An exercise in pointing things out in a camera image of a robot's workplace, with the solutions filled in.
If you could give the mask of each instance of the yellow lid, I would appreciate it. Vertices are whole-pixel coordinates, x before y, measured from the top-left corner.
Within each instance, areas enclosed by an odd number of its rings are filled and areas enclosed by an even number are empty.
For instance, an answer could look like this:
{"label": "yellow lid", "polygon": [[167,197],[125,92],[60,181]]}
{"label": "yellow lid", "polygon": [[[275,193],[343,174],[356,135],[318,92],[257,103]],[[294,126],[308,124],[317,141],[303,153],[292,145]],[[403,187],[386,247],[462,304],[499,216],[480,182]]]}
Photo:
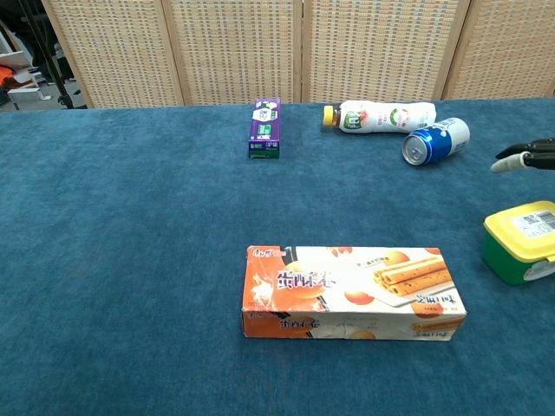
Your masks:
{"label": "yellow lid", "polygon": [[333,106],[323,106],[323,124],[333,126]]}
{"label": "yellow lid", "polygon": [[487,231],[524,263],[555,262],[555,204],[537,201],[490,215]]}

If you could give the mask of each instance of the can lid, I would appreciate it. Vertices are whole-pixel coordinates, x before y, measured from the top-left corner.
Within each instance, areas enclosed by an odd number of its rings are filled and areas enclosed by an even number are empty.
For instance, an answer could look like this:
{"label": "can lid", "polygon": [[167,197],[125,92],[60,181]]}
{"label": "can lid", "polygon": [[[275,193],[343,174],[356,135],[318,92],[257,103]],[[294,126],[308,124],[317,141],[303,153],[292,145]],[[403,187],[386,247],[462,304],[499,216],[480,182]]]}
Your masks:
{"label": "can lid", "polygon": [[323,106],[323,124],[333,126],[333,106]]}
{"label": "can lid", "polygon": [[421,165],[428,156],[426,143],[420,137],[407,136],[402,143],[402,156],[411,165]]}
{"label": "can lid", "polygon": [[487,232],[523,263],[555,263],[555,204],[537,201],[490,215]]}

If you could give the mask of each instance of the cardboard box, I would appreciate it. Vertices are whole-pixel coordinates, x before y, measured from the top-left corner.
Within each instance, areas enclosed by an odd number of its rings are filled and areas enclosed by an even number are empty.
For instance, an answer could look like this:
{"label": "cardboard box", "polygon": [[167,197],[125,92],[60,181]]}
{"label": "cardboard box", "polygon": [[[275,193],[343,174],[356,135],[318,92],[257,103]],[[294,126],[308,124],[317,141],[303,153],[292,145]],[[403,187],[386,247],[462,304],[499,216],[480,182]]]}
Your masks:
{"label": "cardboard box", "polygon": [[281,100],[257,98],[252,112],[249,158],[278,159],[281,129]]}
{"label": "cardboard box", "polygon": [[448,341],[467,312],[438,249],[251,246],[247,337]]}

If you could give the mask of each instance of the barcode label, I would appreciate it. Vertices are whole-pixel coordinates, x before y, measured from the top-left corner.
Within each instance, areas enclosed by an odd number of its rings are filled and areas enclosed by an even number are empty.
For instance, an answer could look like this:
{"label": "barcode label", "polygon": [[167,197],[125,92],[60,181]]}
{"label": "barcode label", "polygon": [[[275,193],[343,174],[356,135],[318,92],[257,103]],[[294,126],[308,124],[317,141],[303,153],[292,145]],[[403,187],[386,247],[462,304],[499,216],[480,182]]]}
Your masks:
{"label": "barcode label", "polygon": [[555,213],[537,211],[513,219],[513,224],[528,238],[543,237],[555,232]]}

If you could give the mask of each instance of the woven room divider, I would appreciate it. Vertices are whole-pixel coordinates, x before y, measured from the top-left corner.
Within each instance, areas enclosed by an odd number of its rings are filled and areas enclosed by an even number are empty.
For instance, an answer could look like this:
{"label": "woven room divider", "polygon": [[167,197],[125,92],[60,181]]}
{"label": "woven room divider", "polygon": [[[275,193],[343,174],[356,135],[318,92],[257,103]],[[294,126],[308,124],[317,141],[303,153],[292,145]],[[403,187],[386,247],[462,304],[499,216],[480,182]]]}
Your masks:
{"label": "woven room divider", "polygon": [[303,101],[440,99],[470,0],[304,0]]}
{"label": "woven room divider", "polygon": [[554,0],[473,0],[443,98],[553,96],[554,17]]}
{"label": "woven room divider", "polygon": [[183,104],[160,0],[42,0],[89,107]]}
{"label": "woven room divider", "polygon": [[301,101],[300,0],[162,0],[186,104]]}

